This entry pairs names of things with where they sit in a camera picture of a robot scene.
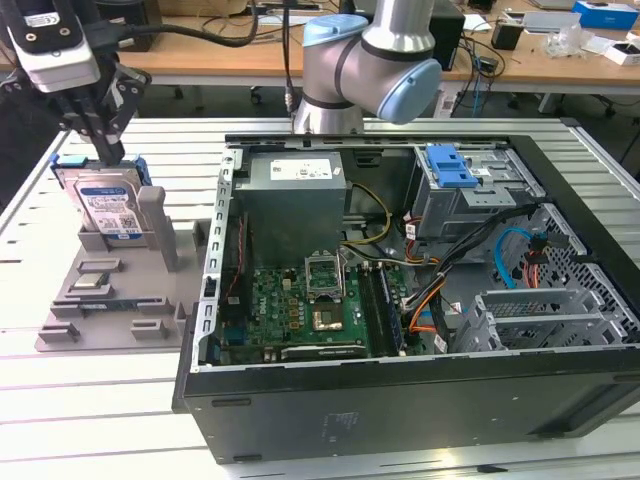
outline laboratory floor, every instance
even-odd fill
[[[141,117],[283,117],[286,110],[282,100],[282,89],[276,87],[260,89],[262,103],[253,105],[249,89],[246,87],[202,87],[203,106],[197,109],[193,87],[182,89],[184,98],[175,98],[174,88],[152,86],[147,91],[139,108]],[[537,108],[539,98],[531,94],[517,96],[517,108],[513,106],[514,96],[506,93],[492,93],[486,102],[483,117],[489,118],[539,118]],[[621,104],[638,101],[633,97],[612,98]],[[470,105],[470,94],[463,104]],[[614,106],[616,114],[605,116],[605,107],[596,98],[587,95],[567,95],[562,102],[563,112],[554,115],[573,117],[600,143],[614,158],[620,159],[640,126],[633,125],[634,116],[640,117],[640,101],[633,107]],[[424,116],[431,116],[427,109]],[[471,110],[460,107],[456,117],[470,117]],[[27,177],[34,164],[49,146],[57,132],[57,124],[43,119],[40,115],[11,103],[0,101],[0,211]],[[640,141],[636,142],[627,155],[624,166],[633,174],[640,171]]]

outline blue box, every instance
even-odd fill
[[[589,2],[576,2],[573,12],[580,13],[580,25],[584,28],[612,28],[631,30],[638,18],[638,11],[624,3],[608,3],[596,6]]]

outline slotted metal surface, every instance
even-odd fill
[[[372,121],[366,128],[531,135],[640,265],[636,187],[579,130],[556,120],[477,119],[404,127]],[[167,190],[166,211],[180,229],[211,211],[225,133],[288,129],[282,119],[135,120],[123,140]],[[76,135],[58,141],[61,147],[51,151],[94,155]],[[174,480],[206,472],[208,478],[415,479],[471,475],[477,465],[511,470],[494,474],[501,478],[620,478],[640,471],[640,406],[582,439],[218,467],[193,419],[170,413],[177,353],[35,351],[36,331],[79,247],[78,216],[46,167],[45,158],[0,221],[0,478],[69,480],[91,472],[100,479]]]

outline blue cable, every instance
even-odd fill
[[[527,240],[531,240],[533,238],[533,235],[527,232],[524,228],[519,228],[519,227],[505,228],[502,234],[498,237],[498,241],[496,242],[496,248],[493,251],[493,259],[496,262],[496,268],[498,269],[498,273],[500,274],[500,277],[502,277],[502,280],[504,280],[504,283],[507,284],[507,288],[516,288],[516,283],[511,278],[511,275],[509,274],[507,267],[505,267],[504,262],[502,261],[502,255],[501,255],[502,243],[504,242],[505,237],[510,233],[519,233],[520,235],[525,237]]]
[[[478,87],[480,85],[480,60],[475,58],[476,68],[478,69],[478,74],[476,77],[476,84],[473,86],[473,111],[471,112],[471,116],[476,116],[476,109],[478,108],[478,98],[480,97],[480,92],[478,91]]]

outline blue joint cap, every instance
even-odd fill
[[[64,155],[62,157],[58,156],[55,163],[51,158],[49,158],[49,161],[57,168],[84,168],[89,158],[86,155]]]
[[[478,179],[471,175],[464,158],[453,145],[429,145],[425,150],[441,188],[475,188],[478,185]]]
[[[314,17],[304,27],[303,47],[335,42],[351,37],[367,28],[369,22],[360,15],[325,15]]]
[[[441,76],[442,67],[433,58],[416,65],[389,90],[376,115],[398,125],[416,119],[435,97]]]

